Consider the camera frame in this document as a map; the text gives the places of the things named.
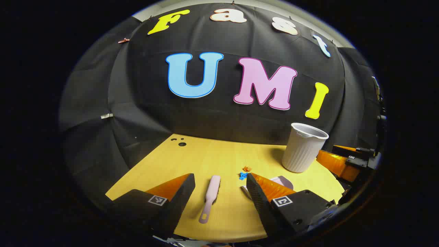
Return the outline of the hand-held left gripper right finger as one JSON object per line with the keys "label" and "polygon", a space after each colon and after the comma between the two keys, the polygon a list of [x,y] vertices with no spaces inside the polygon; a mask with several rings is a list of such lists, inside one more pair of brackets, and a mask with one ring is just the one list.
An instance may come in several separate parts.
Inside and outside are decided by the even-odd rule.
{"label": "hand-held left gripper right finger", "polygon": [[255,173],[247,175],[246,186],[269,238],[313,230],[338,210],[334,200],[310,190],[295,192]]}

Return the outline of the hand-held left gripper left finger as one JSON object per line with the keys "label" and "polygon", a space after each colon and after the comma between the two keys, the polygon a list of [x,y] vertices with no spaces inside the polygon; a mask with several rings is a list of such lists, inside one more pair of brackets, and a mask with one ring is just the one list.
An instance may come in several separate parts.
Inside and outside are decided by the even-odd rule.
{"label": "hand-held left gripper left finger", "polygon": [[130,190],[111,202],[111,212],[136,232],[168,238],[194,189],[194,174],[188,173],[147,191]]}

